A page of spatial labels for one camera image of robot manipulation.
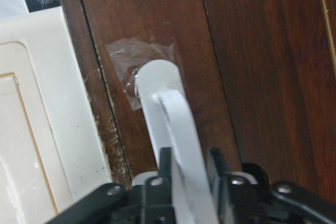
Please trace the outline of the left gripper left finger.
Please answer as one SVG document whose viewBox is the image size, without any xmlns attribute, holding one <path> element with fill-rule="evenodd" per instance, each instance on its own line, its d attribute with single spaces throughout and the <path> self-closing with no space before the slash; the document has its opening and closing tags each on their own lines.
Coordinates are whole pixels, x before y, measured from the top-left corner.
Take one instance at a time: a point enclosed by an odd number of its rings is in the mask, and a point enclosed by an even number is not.
<svg viewBox="0 0 336 224">
<path fill-rule="evenodd" d="M 131 189 L 103 184 L 49 223 L 174 223 L 171 159 L 171 148 L 162 148 L 157 175 Z"/>
</svg>

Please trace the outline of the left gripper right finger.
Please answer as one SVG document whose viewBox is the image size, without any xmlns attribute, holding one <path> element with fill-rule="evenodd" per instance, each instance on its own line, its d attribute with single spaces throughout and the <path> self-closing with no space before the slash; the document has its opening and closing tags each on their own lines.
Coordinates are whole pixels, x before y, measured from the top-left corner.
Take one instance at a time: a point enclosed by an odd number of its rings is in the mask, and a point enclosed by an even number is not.
<svg viewBox="0 0 336 224">
<path fill-rule="evenodd" d="M 208 150 L 207 173 L 220 223 L 335 223 L 335 204 L 291 182 L 264 187 L 232 172 L 219 148 Z"/>
</svg>

